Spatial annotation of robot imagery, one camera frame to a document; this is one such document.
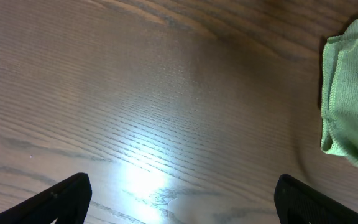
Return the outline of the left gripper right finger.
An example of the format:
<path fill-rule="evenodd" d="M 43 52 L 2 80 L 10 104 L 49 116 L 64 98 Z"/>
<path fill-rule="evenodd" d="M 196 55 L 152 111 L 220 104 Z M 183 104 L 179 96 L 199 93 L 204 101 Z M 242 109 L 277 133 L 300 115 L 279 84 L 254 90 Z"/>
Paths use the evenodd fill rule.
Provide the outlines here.
<path fill-rule="evenodd" d="M 358 224 L 357 212 L 288 174 L 277 182 L 274 204 L 281 224 Z"/>

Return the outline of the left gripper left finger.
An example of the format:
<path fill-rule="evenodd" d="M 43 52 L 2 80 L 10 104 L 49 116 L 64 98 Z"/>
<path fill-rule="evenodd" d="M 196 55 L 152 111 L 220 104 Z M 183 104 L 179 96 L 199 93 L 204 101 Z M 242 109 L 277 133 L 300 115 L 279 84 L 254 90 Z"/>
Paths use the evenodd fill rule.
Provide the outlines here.
<path fill-rule="evenodd" d="M 0 213 L 0 224 L 83 224 L 91 198 L 89 176 L 79 172 Z"/>

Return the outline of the light green cloth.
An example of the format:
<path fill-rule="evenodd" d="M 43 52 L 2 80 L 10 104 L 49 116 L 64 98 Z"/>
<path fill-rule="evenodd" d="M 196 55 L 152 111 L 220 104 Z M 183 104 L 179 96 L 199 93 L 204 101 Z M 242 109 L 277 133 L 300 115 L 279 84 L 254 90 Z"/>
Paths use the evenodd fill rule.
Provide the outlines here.
<path fill-rule="evenodd" d="M 322 53 L 321 150 L 358 167 L 358 19 Z"/>

